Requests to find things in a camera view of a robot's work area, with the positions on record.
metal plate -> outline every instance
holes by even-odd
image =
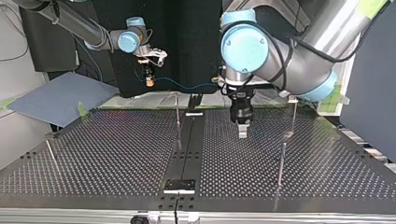
[[[174,110],[97,111],[51,142],[56,161],[43,147],[3,170],[0,206],[158,209],[176,120]]]
[[[206,111],[194,210],[396,213],[395,174],[327,120],[298,111],[281,188],[280,147],[292,109],[256,109],[247,139],[238,139],[228,111]]]

gray panel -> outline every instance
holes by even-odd
[[[176,112],[97,111],[51,144],[0,173],[1,207],[158,209]]]
[[[88,111],[118,92],[115,87],[69,72],[27,93],[8,108],[34,119],[65,127],[80,117],[79,102]]]
[[[379,18],[358,52],[341,122],[396,161],[395,39],[396,4]]]
[[[257,109],[247,139],[238,139],[228,111],[206,111],[194,209],[396,213],[396,175],[326,119],[304,108],[298,111],[280,189],[280,146],[291,128],[292,109]]]

gray mat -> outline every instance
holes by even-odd
[[[8,108],[65,127],[80,117],[79,103],[88,111],[118,92],[115,87],[69,72],[24,95]]]

green object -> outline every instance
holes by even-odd
[[[320,103],[319,112],[335,113],[340,103],[341,85],[336,85],[334,91],[327,101]]]
[[[16,98],[9,98],[0,102],[0,110],[7,110],[8,106],[16,100],[17,100]]]
[[[381,7],[387,2],[388,0],[361,0],[356,11],[372,20],[376,13],[378,13]]]
[[[82,117],[86,117],[90,112],[85,109],[85,106],[82,102],[78,102],[78,113]]]

metal rod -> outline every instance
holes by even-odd
[[[287,143],[283,143],[280,151],[279,176],[277,178],[277,184],[279,186],[282,186],[283,166],[285,165],[286,147],[287,147]]]
[[[180,114],[178,112],[178,95],[177,95],[177,93],[176,93],[175,100],[176,100],[175,104],[176,104],[176,113],[177,113],[177,127],[180,128]]]
[[[46,143],[47,143],[47,147],[49,149],[50,156],[52,157],[53,160],[56,160],[55,155],[53,154],[53,151],[52,151],[52,146],[50,145],[50,140],[46,139]]]
[[[292,131],[292,132],[294,132],[294,123],[295,123],[295,121],[296,121],[297,106],[298,106],[298,102],[297,102],[297,103],[294,103],[293,123],[291,124],[291,131]]]

